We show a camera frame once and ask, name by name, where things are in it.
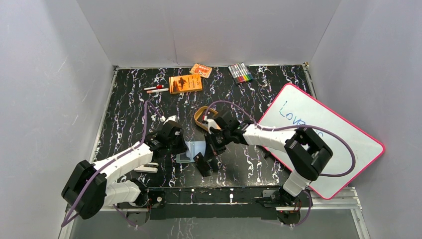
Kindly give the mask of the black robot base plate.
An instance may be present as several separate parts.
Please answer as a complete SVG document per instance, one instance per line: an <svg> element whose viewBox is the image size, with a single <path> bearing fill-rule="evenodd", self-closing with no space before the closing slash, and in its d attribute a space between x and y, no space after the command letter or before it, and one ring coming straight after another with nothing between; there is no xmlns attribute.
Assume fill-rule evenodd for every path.
<svg viewBox="0 0 422 239"><path fill-rule="evenodd" d="M283 225L304 222L313 206L308 189L297 196L283 193L280 186L166 187L150 188L139 203L118 203L134 218L146 212L150 220L176 218L260 218Z"/></svg>

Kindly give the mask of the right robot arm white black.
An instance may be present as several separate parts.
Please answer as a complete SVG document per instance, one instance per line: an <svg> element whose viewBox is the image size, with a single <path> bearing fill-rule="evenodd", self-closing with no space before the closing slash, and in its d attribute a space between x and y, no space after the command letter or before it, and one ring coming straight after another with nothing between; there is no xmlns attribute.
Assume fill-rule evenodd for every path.
<svg viewBox="0 0 422 239"><path fill-rule="evenodd" d="M250 120L239 121L227 112L220 112L214 118L203 115L202 124L208 129L206 152L214 156L222 154L232 142L286 153L293 165L290 176L277 191L263 192L256 202L265 208L293 207L293 210L278 212L278 220L290 227L308 218L313 206L308 186L322 175L333 156L330 147L313 129L264 130Z"/></svg>

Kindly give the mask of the tan oval tray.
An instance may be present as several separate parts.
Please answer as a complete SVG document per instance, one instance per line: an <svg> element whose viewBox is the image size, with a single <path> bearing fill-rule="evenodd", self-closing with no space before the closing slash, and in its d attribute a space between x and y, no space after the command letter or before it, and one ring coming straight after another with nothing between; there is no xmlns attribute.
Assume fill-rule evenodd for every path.
<svg viewBox="0 0 422 239"><path fill-rule="evenodd" d="M218 112L214 109L210 109L208 111L207 109L208 106L200 107L194 114L195 124L206 132L209 131L208 122L204 119L204 117L207 117L207 119L214 119L215 116L218 114Z"/></svg>

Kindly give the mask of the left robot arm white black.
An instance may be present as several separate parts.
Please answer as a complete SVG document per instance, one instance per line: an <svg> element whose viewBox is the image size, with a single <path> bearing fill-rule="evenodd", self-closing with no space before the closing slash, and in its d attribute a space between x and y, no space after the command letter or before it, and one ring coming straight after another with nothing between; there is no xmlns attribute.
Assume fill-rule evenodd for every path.
<svg viewBox="0 0 422 239"><path fill-rule="evenodd" d="M102 207L118 203L133 203L143 207L148 203L147 187L136 179L117 182L132 170L158 171L157 160L167 155L187 151L183 129L177 116L170 116L159 130L144 140L101 161L79 162L64 186L61 196L82 219L93 217Z"/></svg>

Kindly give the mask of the black credit card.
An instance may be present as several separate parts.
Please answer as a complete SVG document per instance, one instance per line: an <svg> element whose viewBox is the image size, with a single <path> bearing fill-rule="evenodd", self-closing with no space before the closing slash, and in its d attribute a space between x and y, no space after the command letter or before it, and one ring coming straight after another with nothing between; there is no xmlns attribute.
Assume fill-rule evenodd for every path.
<svg viewBox="0 0 422 239"><path fill-rule="evenodd" d="M209 164L205 161L202 153L198 153L194 156L194 161L196 164L197 169L201 173L203 177L209 177L211 176L211 167Z"/></svg>

